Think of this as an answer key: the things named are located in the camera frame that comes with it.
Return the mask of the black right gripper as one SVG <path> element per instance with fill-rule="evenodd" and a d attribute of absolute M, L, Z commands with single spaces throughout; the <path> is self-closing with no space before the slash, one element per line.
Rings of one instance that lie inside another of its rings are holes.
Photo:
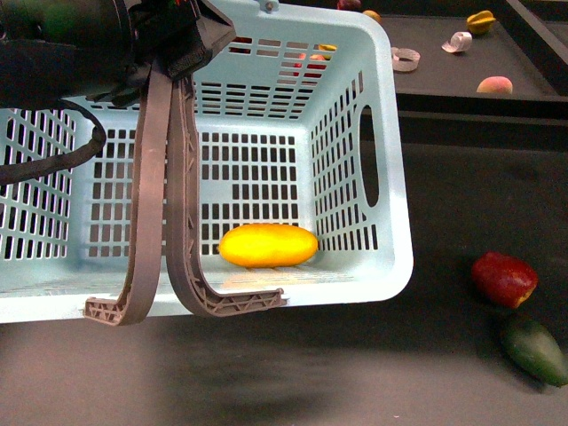
<path fill-rule="evenodd" d="M 236 37 L 209 1 L 3 1 L 1 106 L 85 97 L 128 106 L 158 63 L 177 82 Z"/>

